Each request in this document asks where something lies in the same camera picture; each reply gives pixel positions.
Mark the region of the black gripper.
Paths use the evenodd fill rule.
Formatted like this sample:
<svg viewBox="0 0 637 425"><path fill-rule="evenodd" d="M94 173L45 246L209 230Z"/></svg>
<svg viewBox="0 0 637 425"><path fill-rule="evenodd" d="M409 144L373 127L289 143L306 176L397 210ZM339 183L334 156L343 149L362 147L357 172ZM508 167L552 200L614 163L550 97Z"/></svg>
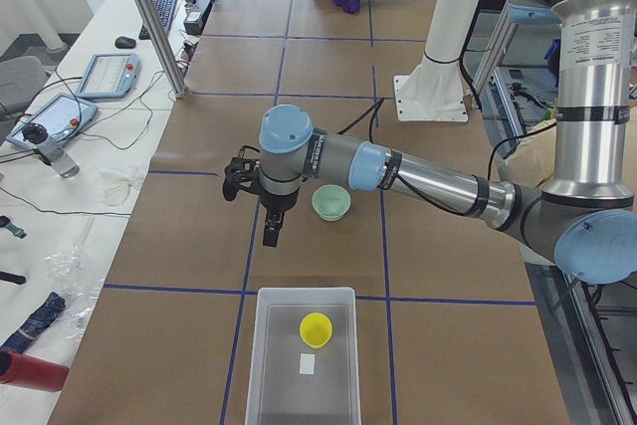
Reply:
<svg viewBox="0 0 637 425"><path fill-rule="evenodd" d="M297 203L299 189L289 194L275 194L261 187L259 201L266 208L264 222L263 245L277 247L279 235L284 225L285 213Z"/></svg>

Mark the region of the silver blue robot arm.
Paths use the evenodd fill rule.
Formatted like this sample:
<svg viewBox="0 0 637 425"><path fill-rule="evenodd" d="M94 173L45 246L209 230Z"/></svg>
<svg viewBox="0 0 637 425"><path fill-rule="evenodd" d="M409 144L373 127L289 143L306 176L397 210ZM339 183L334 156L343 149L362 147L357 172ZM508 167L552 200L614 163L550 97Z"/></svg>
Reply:
<svg viewBox="0 0 637 425"><path fill-rule="evenodd" d="M623 183L636 0L519 0L560 19L553 177L533 189L491 181L316 128L298 106L270 108L259 143L263 242L278 242L303 178L397 191L479 218L589 284L636 269L633 192Z"/></svg>

